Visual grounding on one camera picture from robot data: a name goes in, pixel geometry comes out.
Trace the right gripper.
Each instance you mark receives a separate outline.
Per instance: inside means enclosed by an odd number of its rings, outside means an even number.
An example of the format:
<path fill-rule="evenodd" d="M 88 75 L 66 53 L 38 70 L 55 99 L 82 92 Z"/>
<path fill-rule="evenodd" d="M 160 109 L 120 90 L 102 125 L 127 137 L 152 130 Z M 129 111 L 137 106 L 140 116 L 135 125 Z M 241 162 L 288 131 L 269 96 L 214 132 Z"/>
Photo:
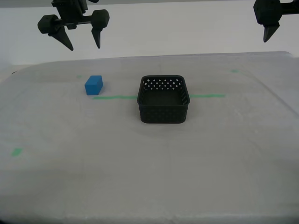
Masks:
<path fill-rule="evenodd" d="M 280 27 L 282 15 L 299 14 L 299 0 L 280 3 L 279 0 L 256 0 L 253 6 L 257 23 L 263 25 L 263 42 L 267 42 Z"/>

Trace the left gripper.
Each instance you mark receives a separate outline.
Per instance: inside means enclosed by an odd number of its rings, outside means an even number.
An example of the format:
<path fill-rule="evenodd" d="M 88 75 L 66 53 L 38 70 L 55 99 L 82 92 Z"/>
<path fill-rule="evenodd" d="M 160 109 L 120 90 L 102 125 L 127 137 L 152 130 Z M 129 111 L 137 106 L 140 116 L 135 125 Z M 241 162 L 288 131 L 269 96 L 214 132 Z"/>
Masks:
<path fill-rule="evenodd" d="M 53 0 L 52 6 L 55 7 L 60 15 L 58 25 L 56 15 L 45 15 L 38 22 L 37 26 L 42 34 L 53 37 L 66 48 L 73 51 L 73 45 L 65 31 L 64 26 L 68 29 L 76 29 L 77 25 L 92 25 L 92 35 L 98 48 L 100 48 L 100 34 L 108 26 L 110 15 L 105 9 L 95 10 L 90 16 L 84 16 L 88 9 L 86 0 Z"/>

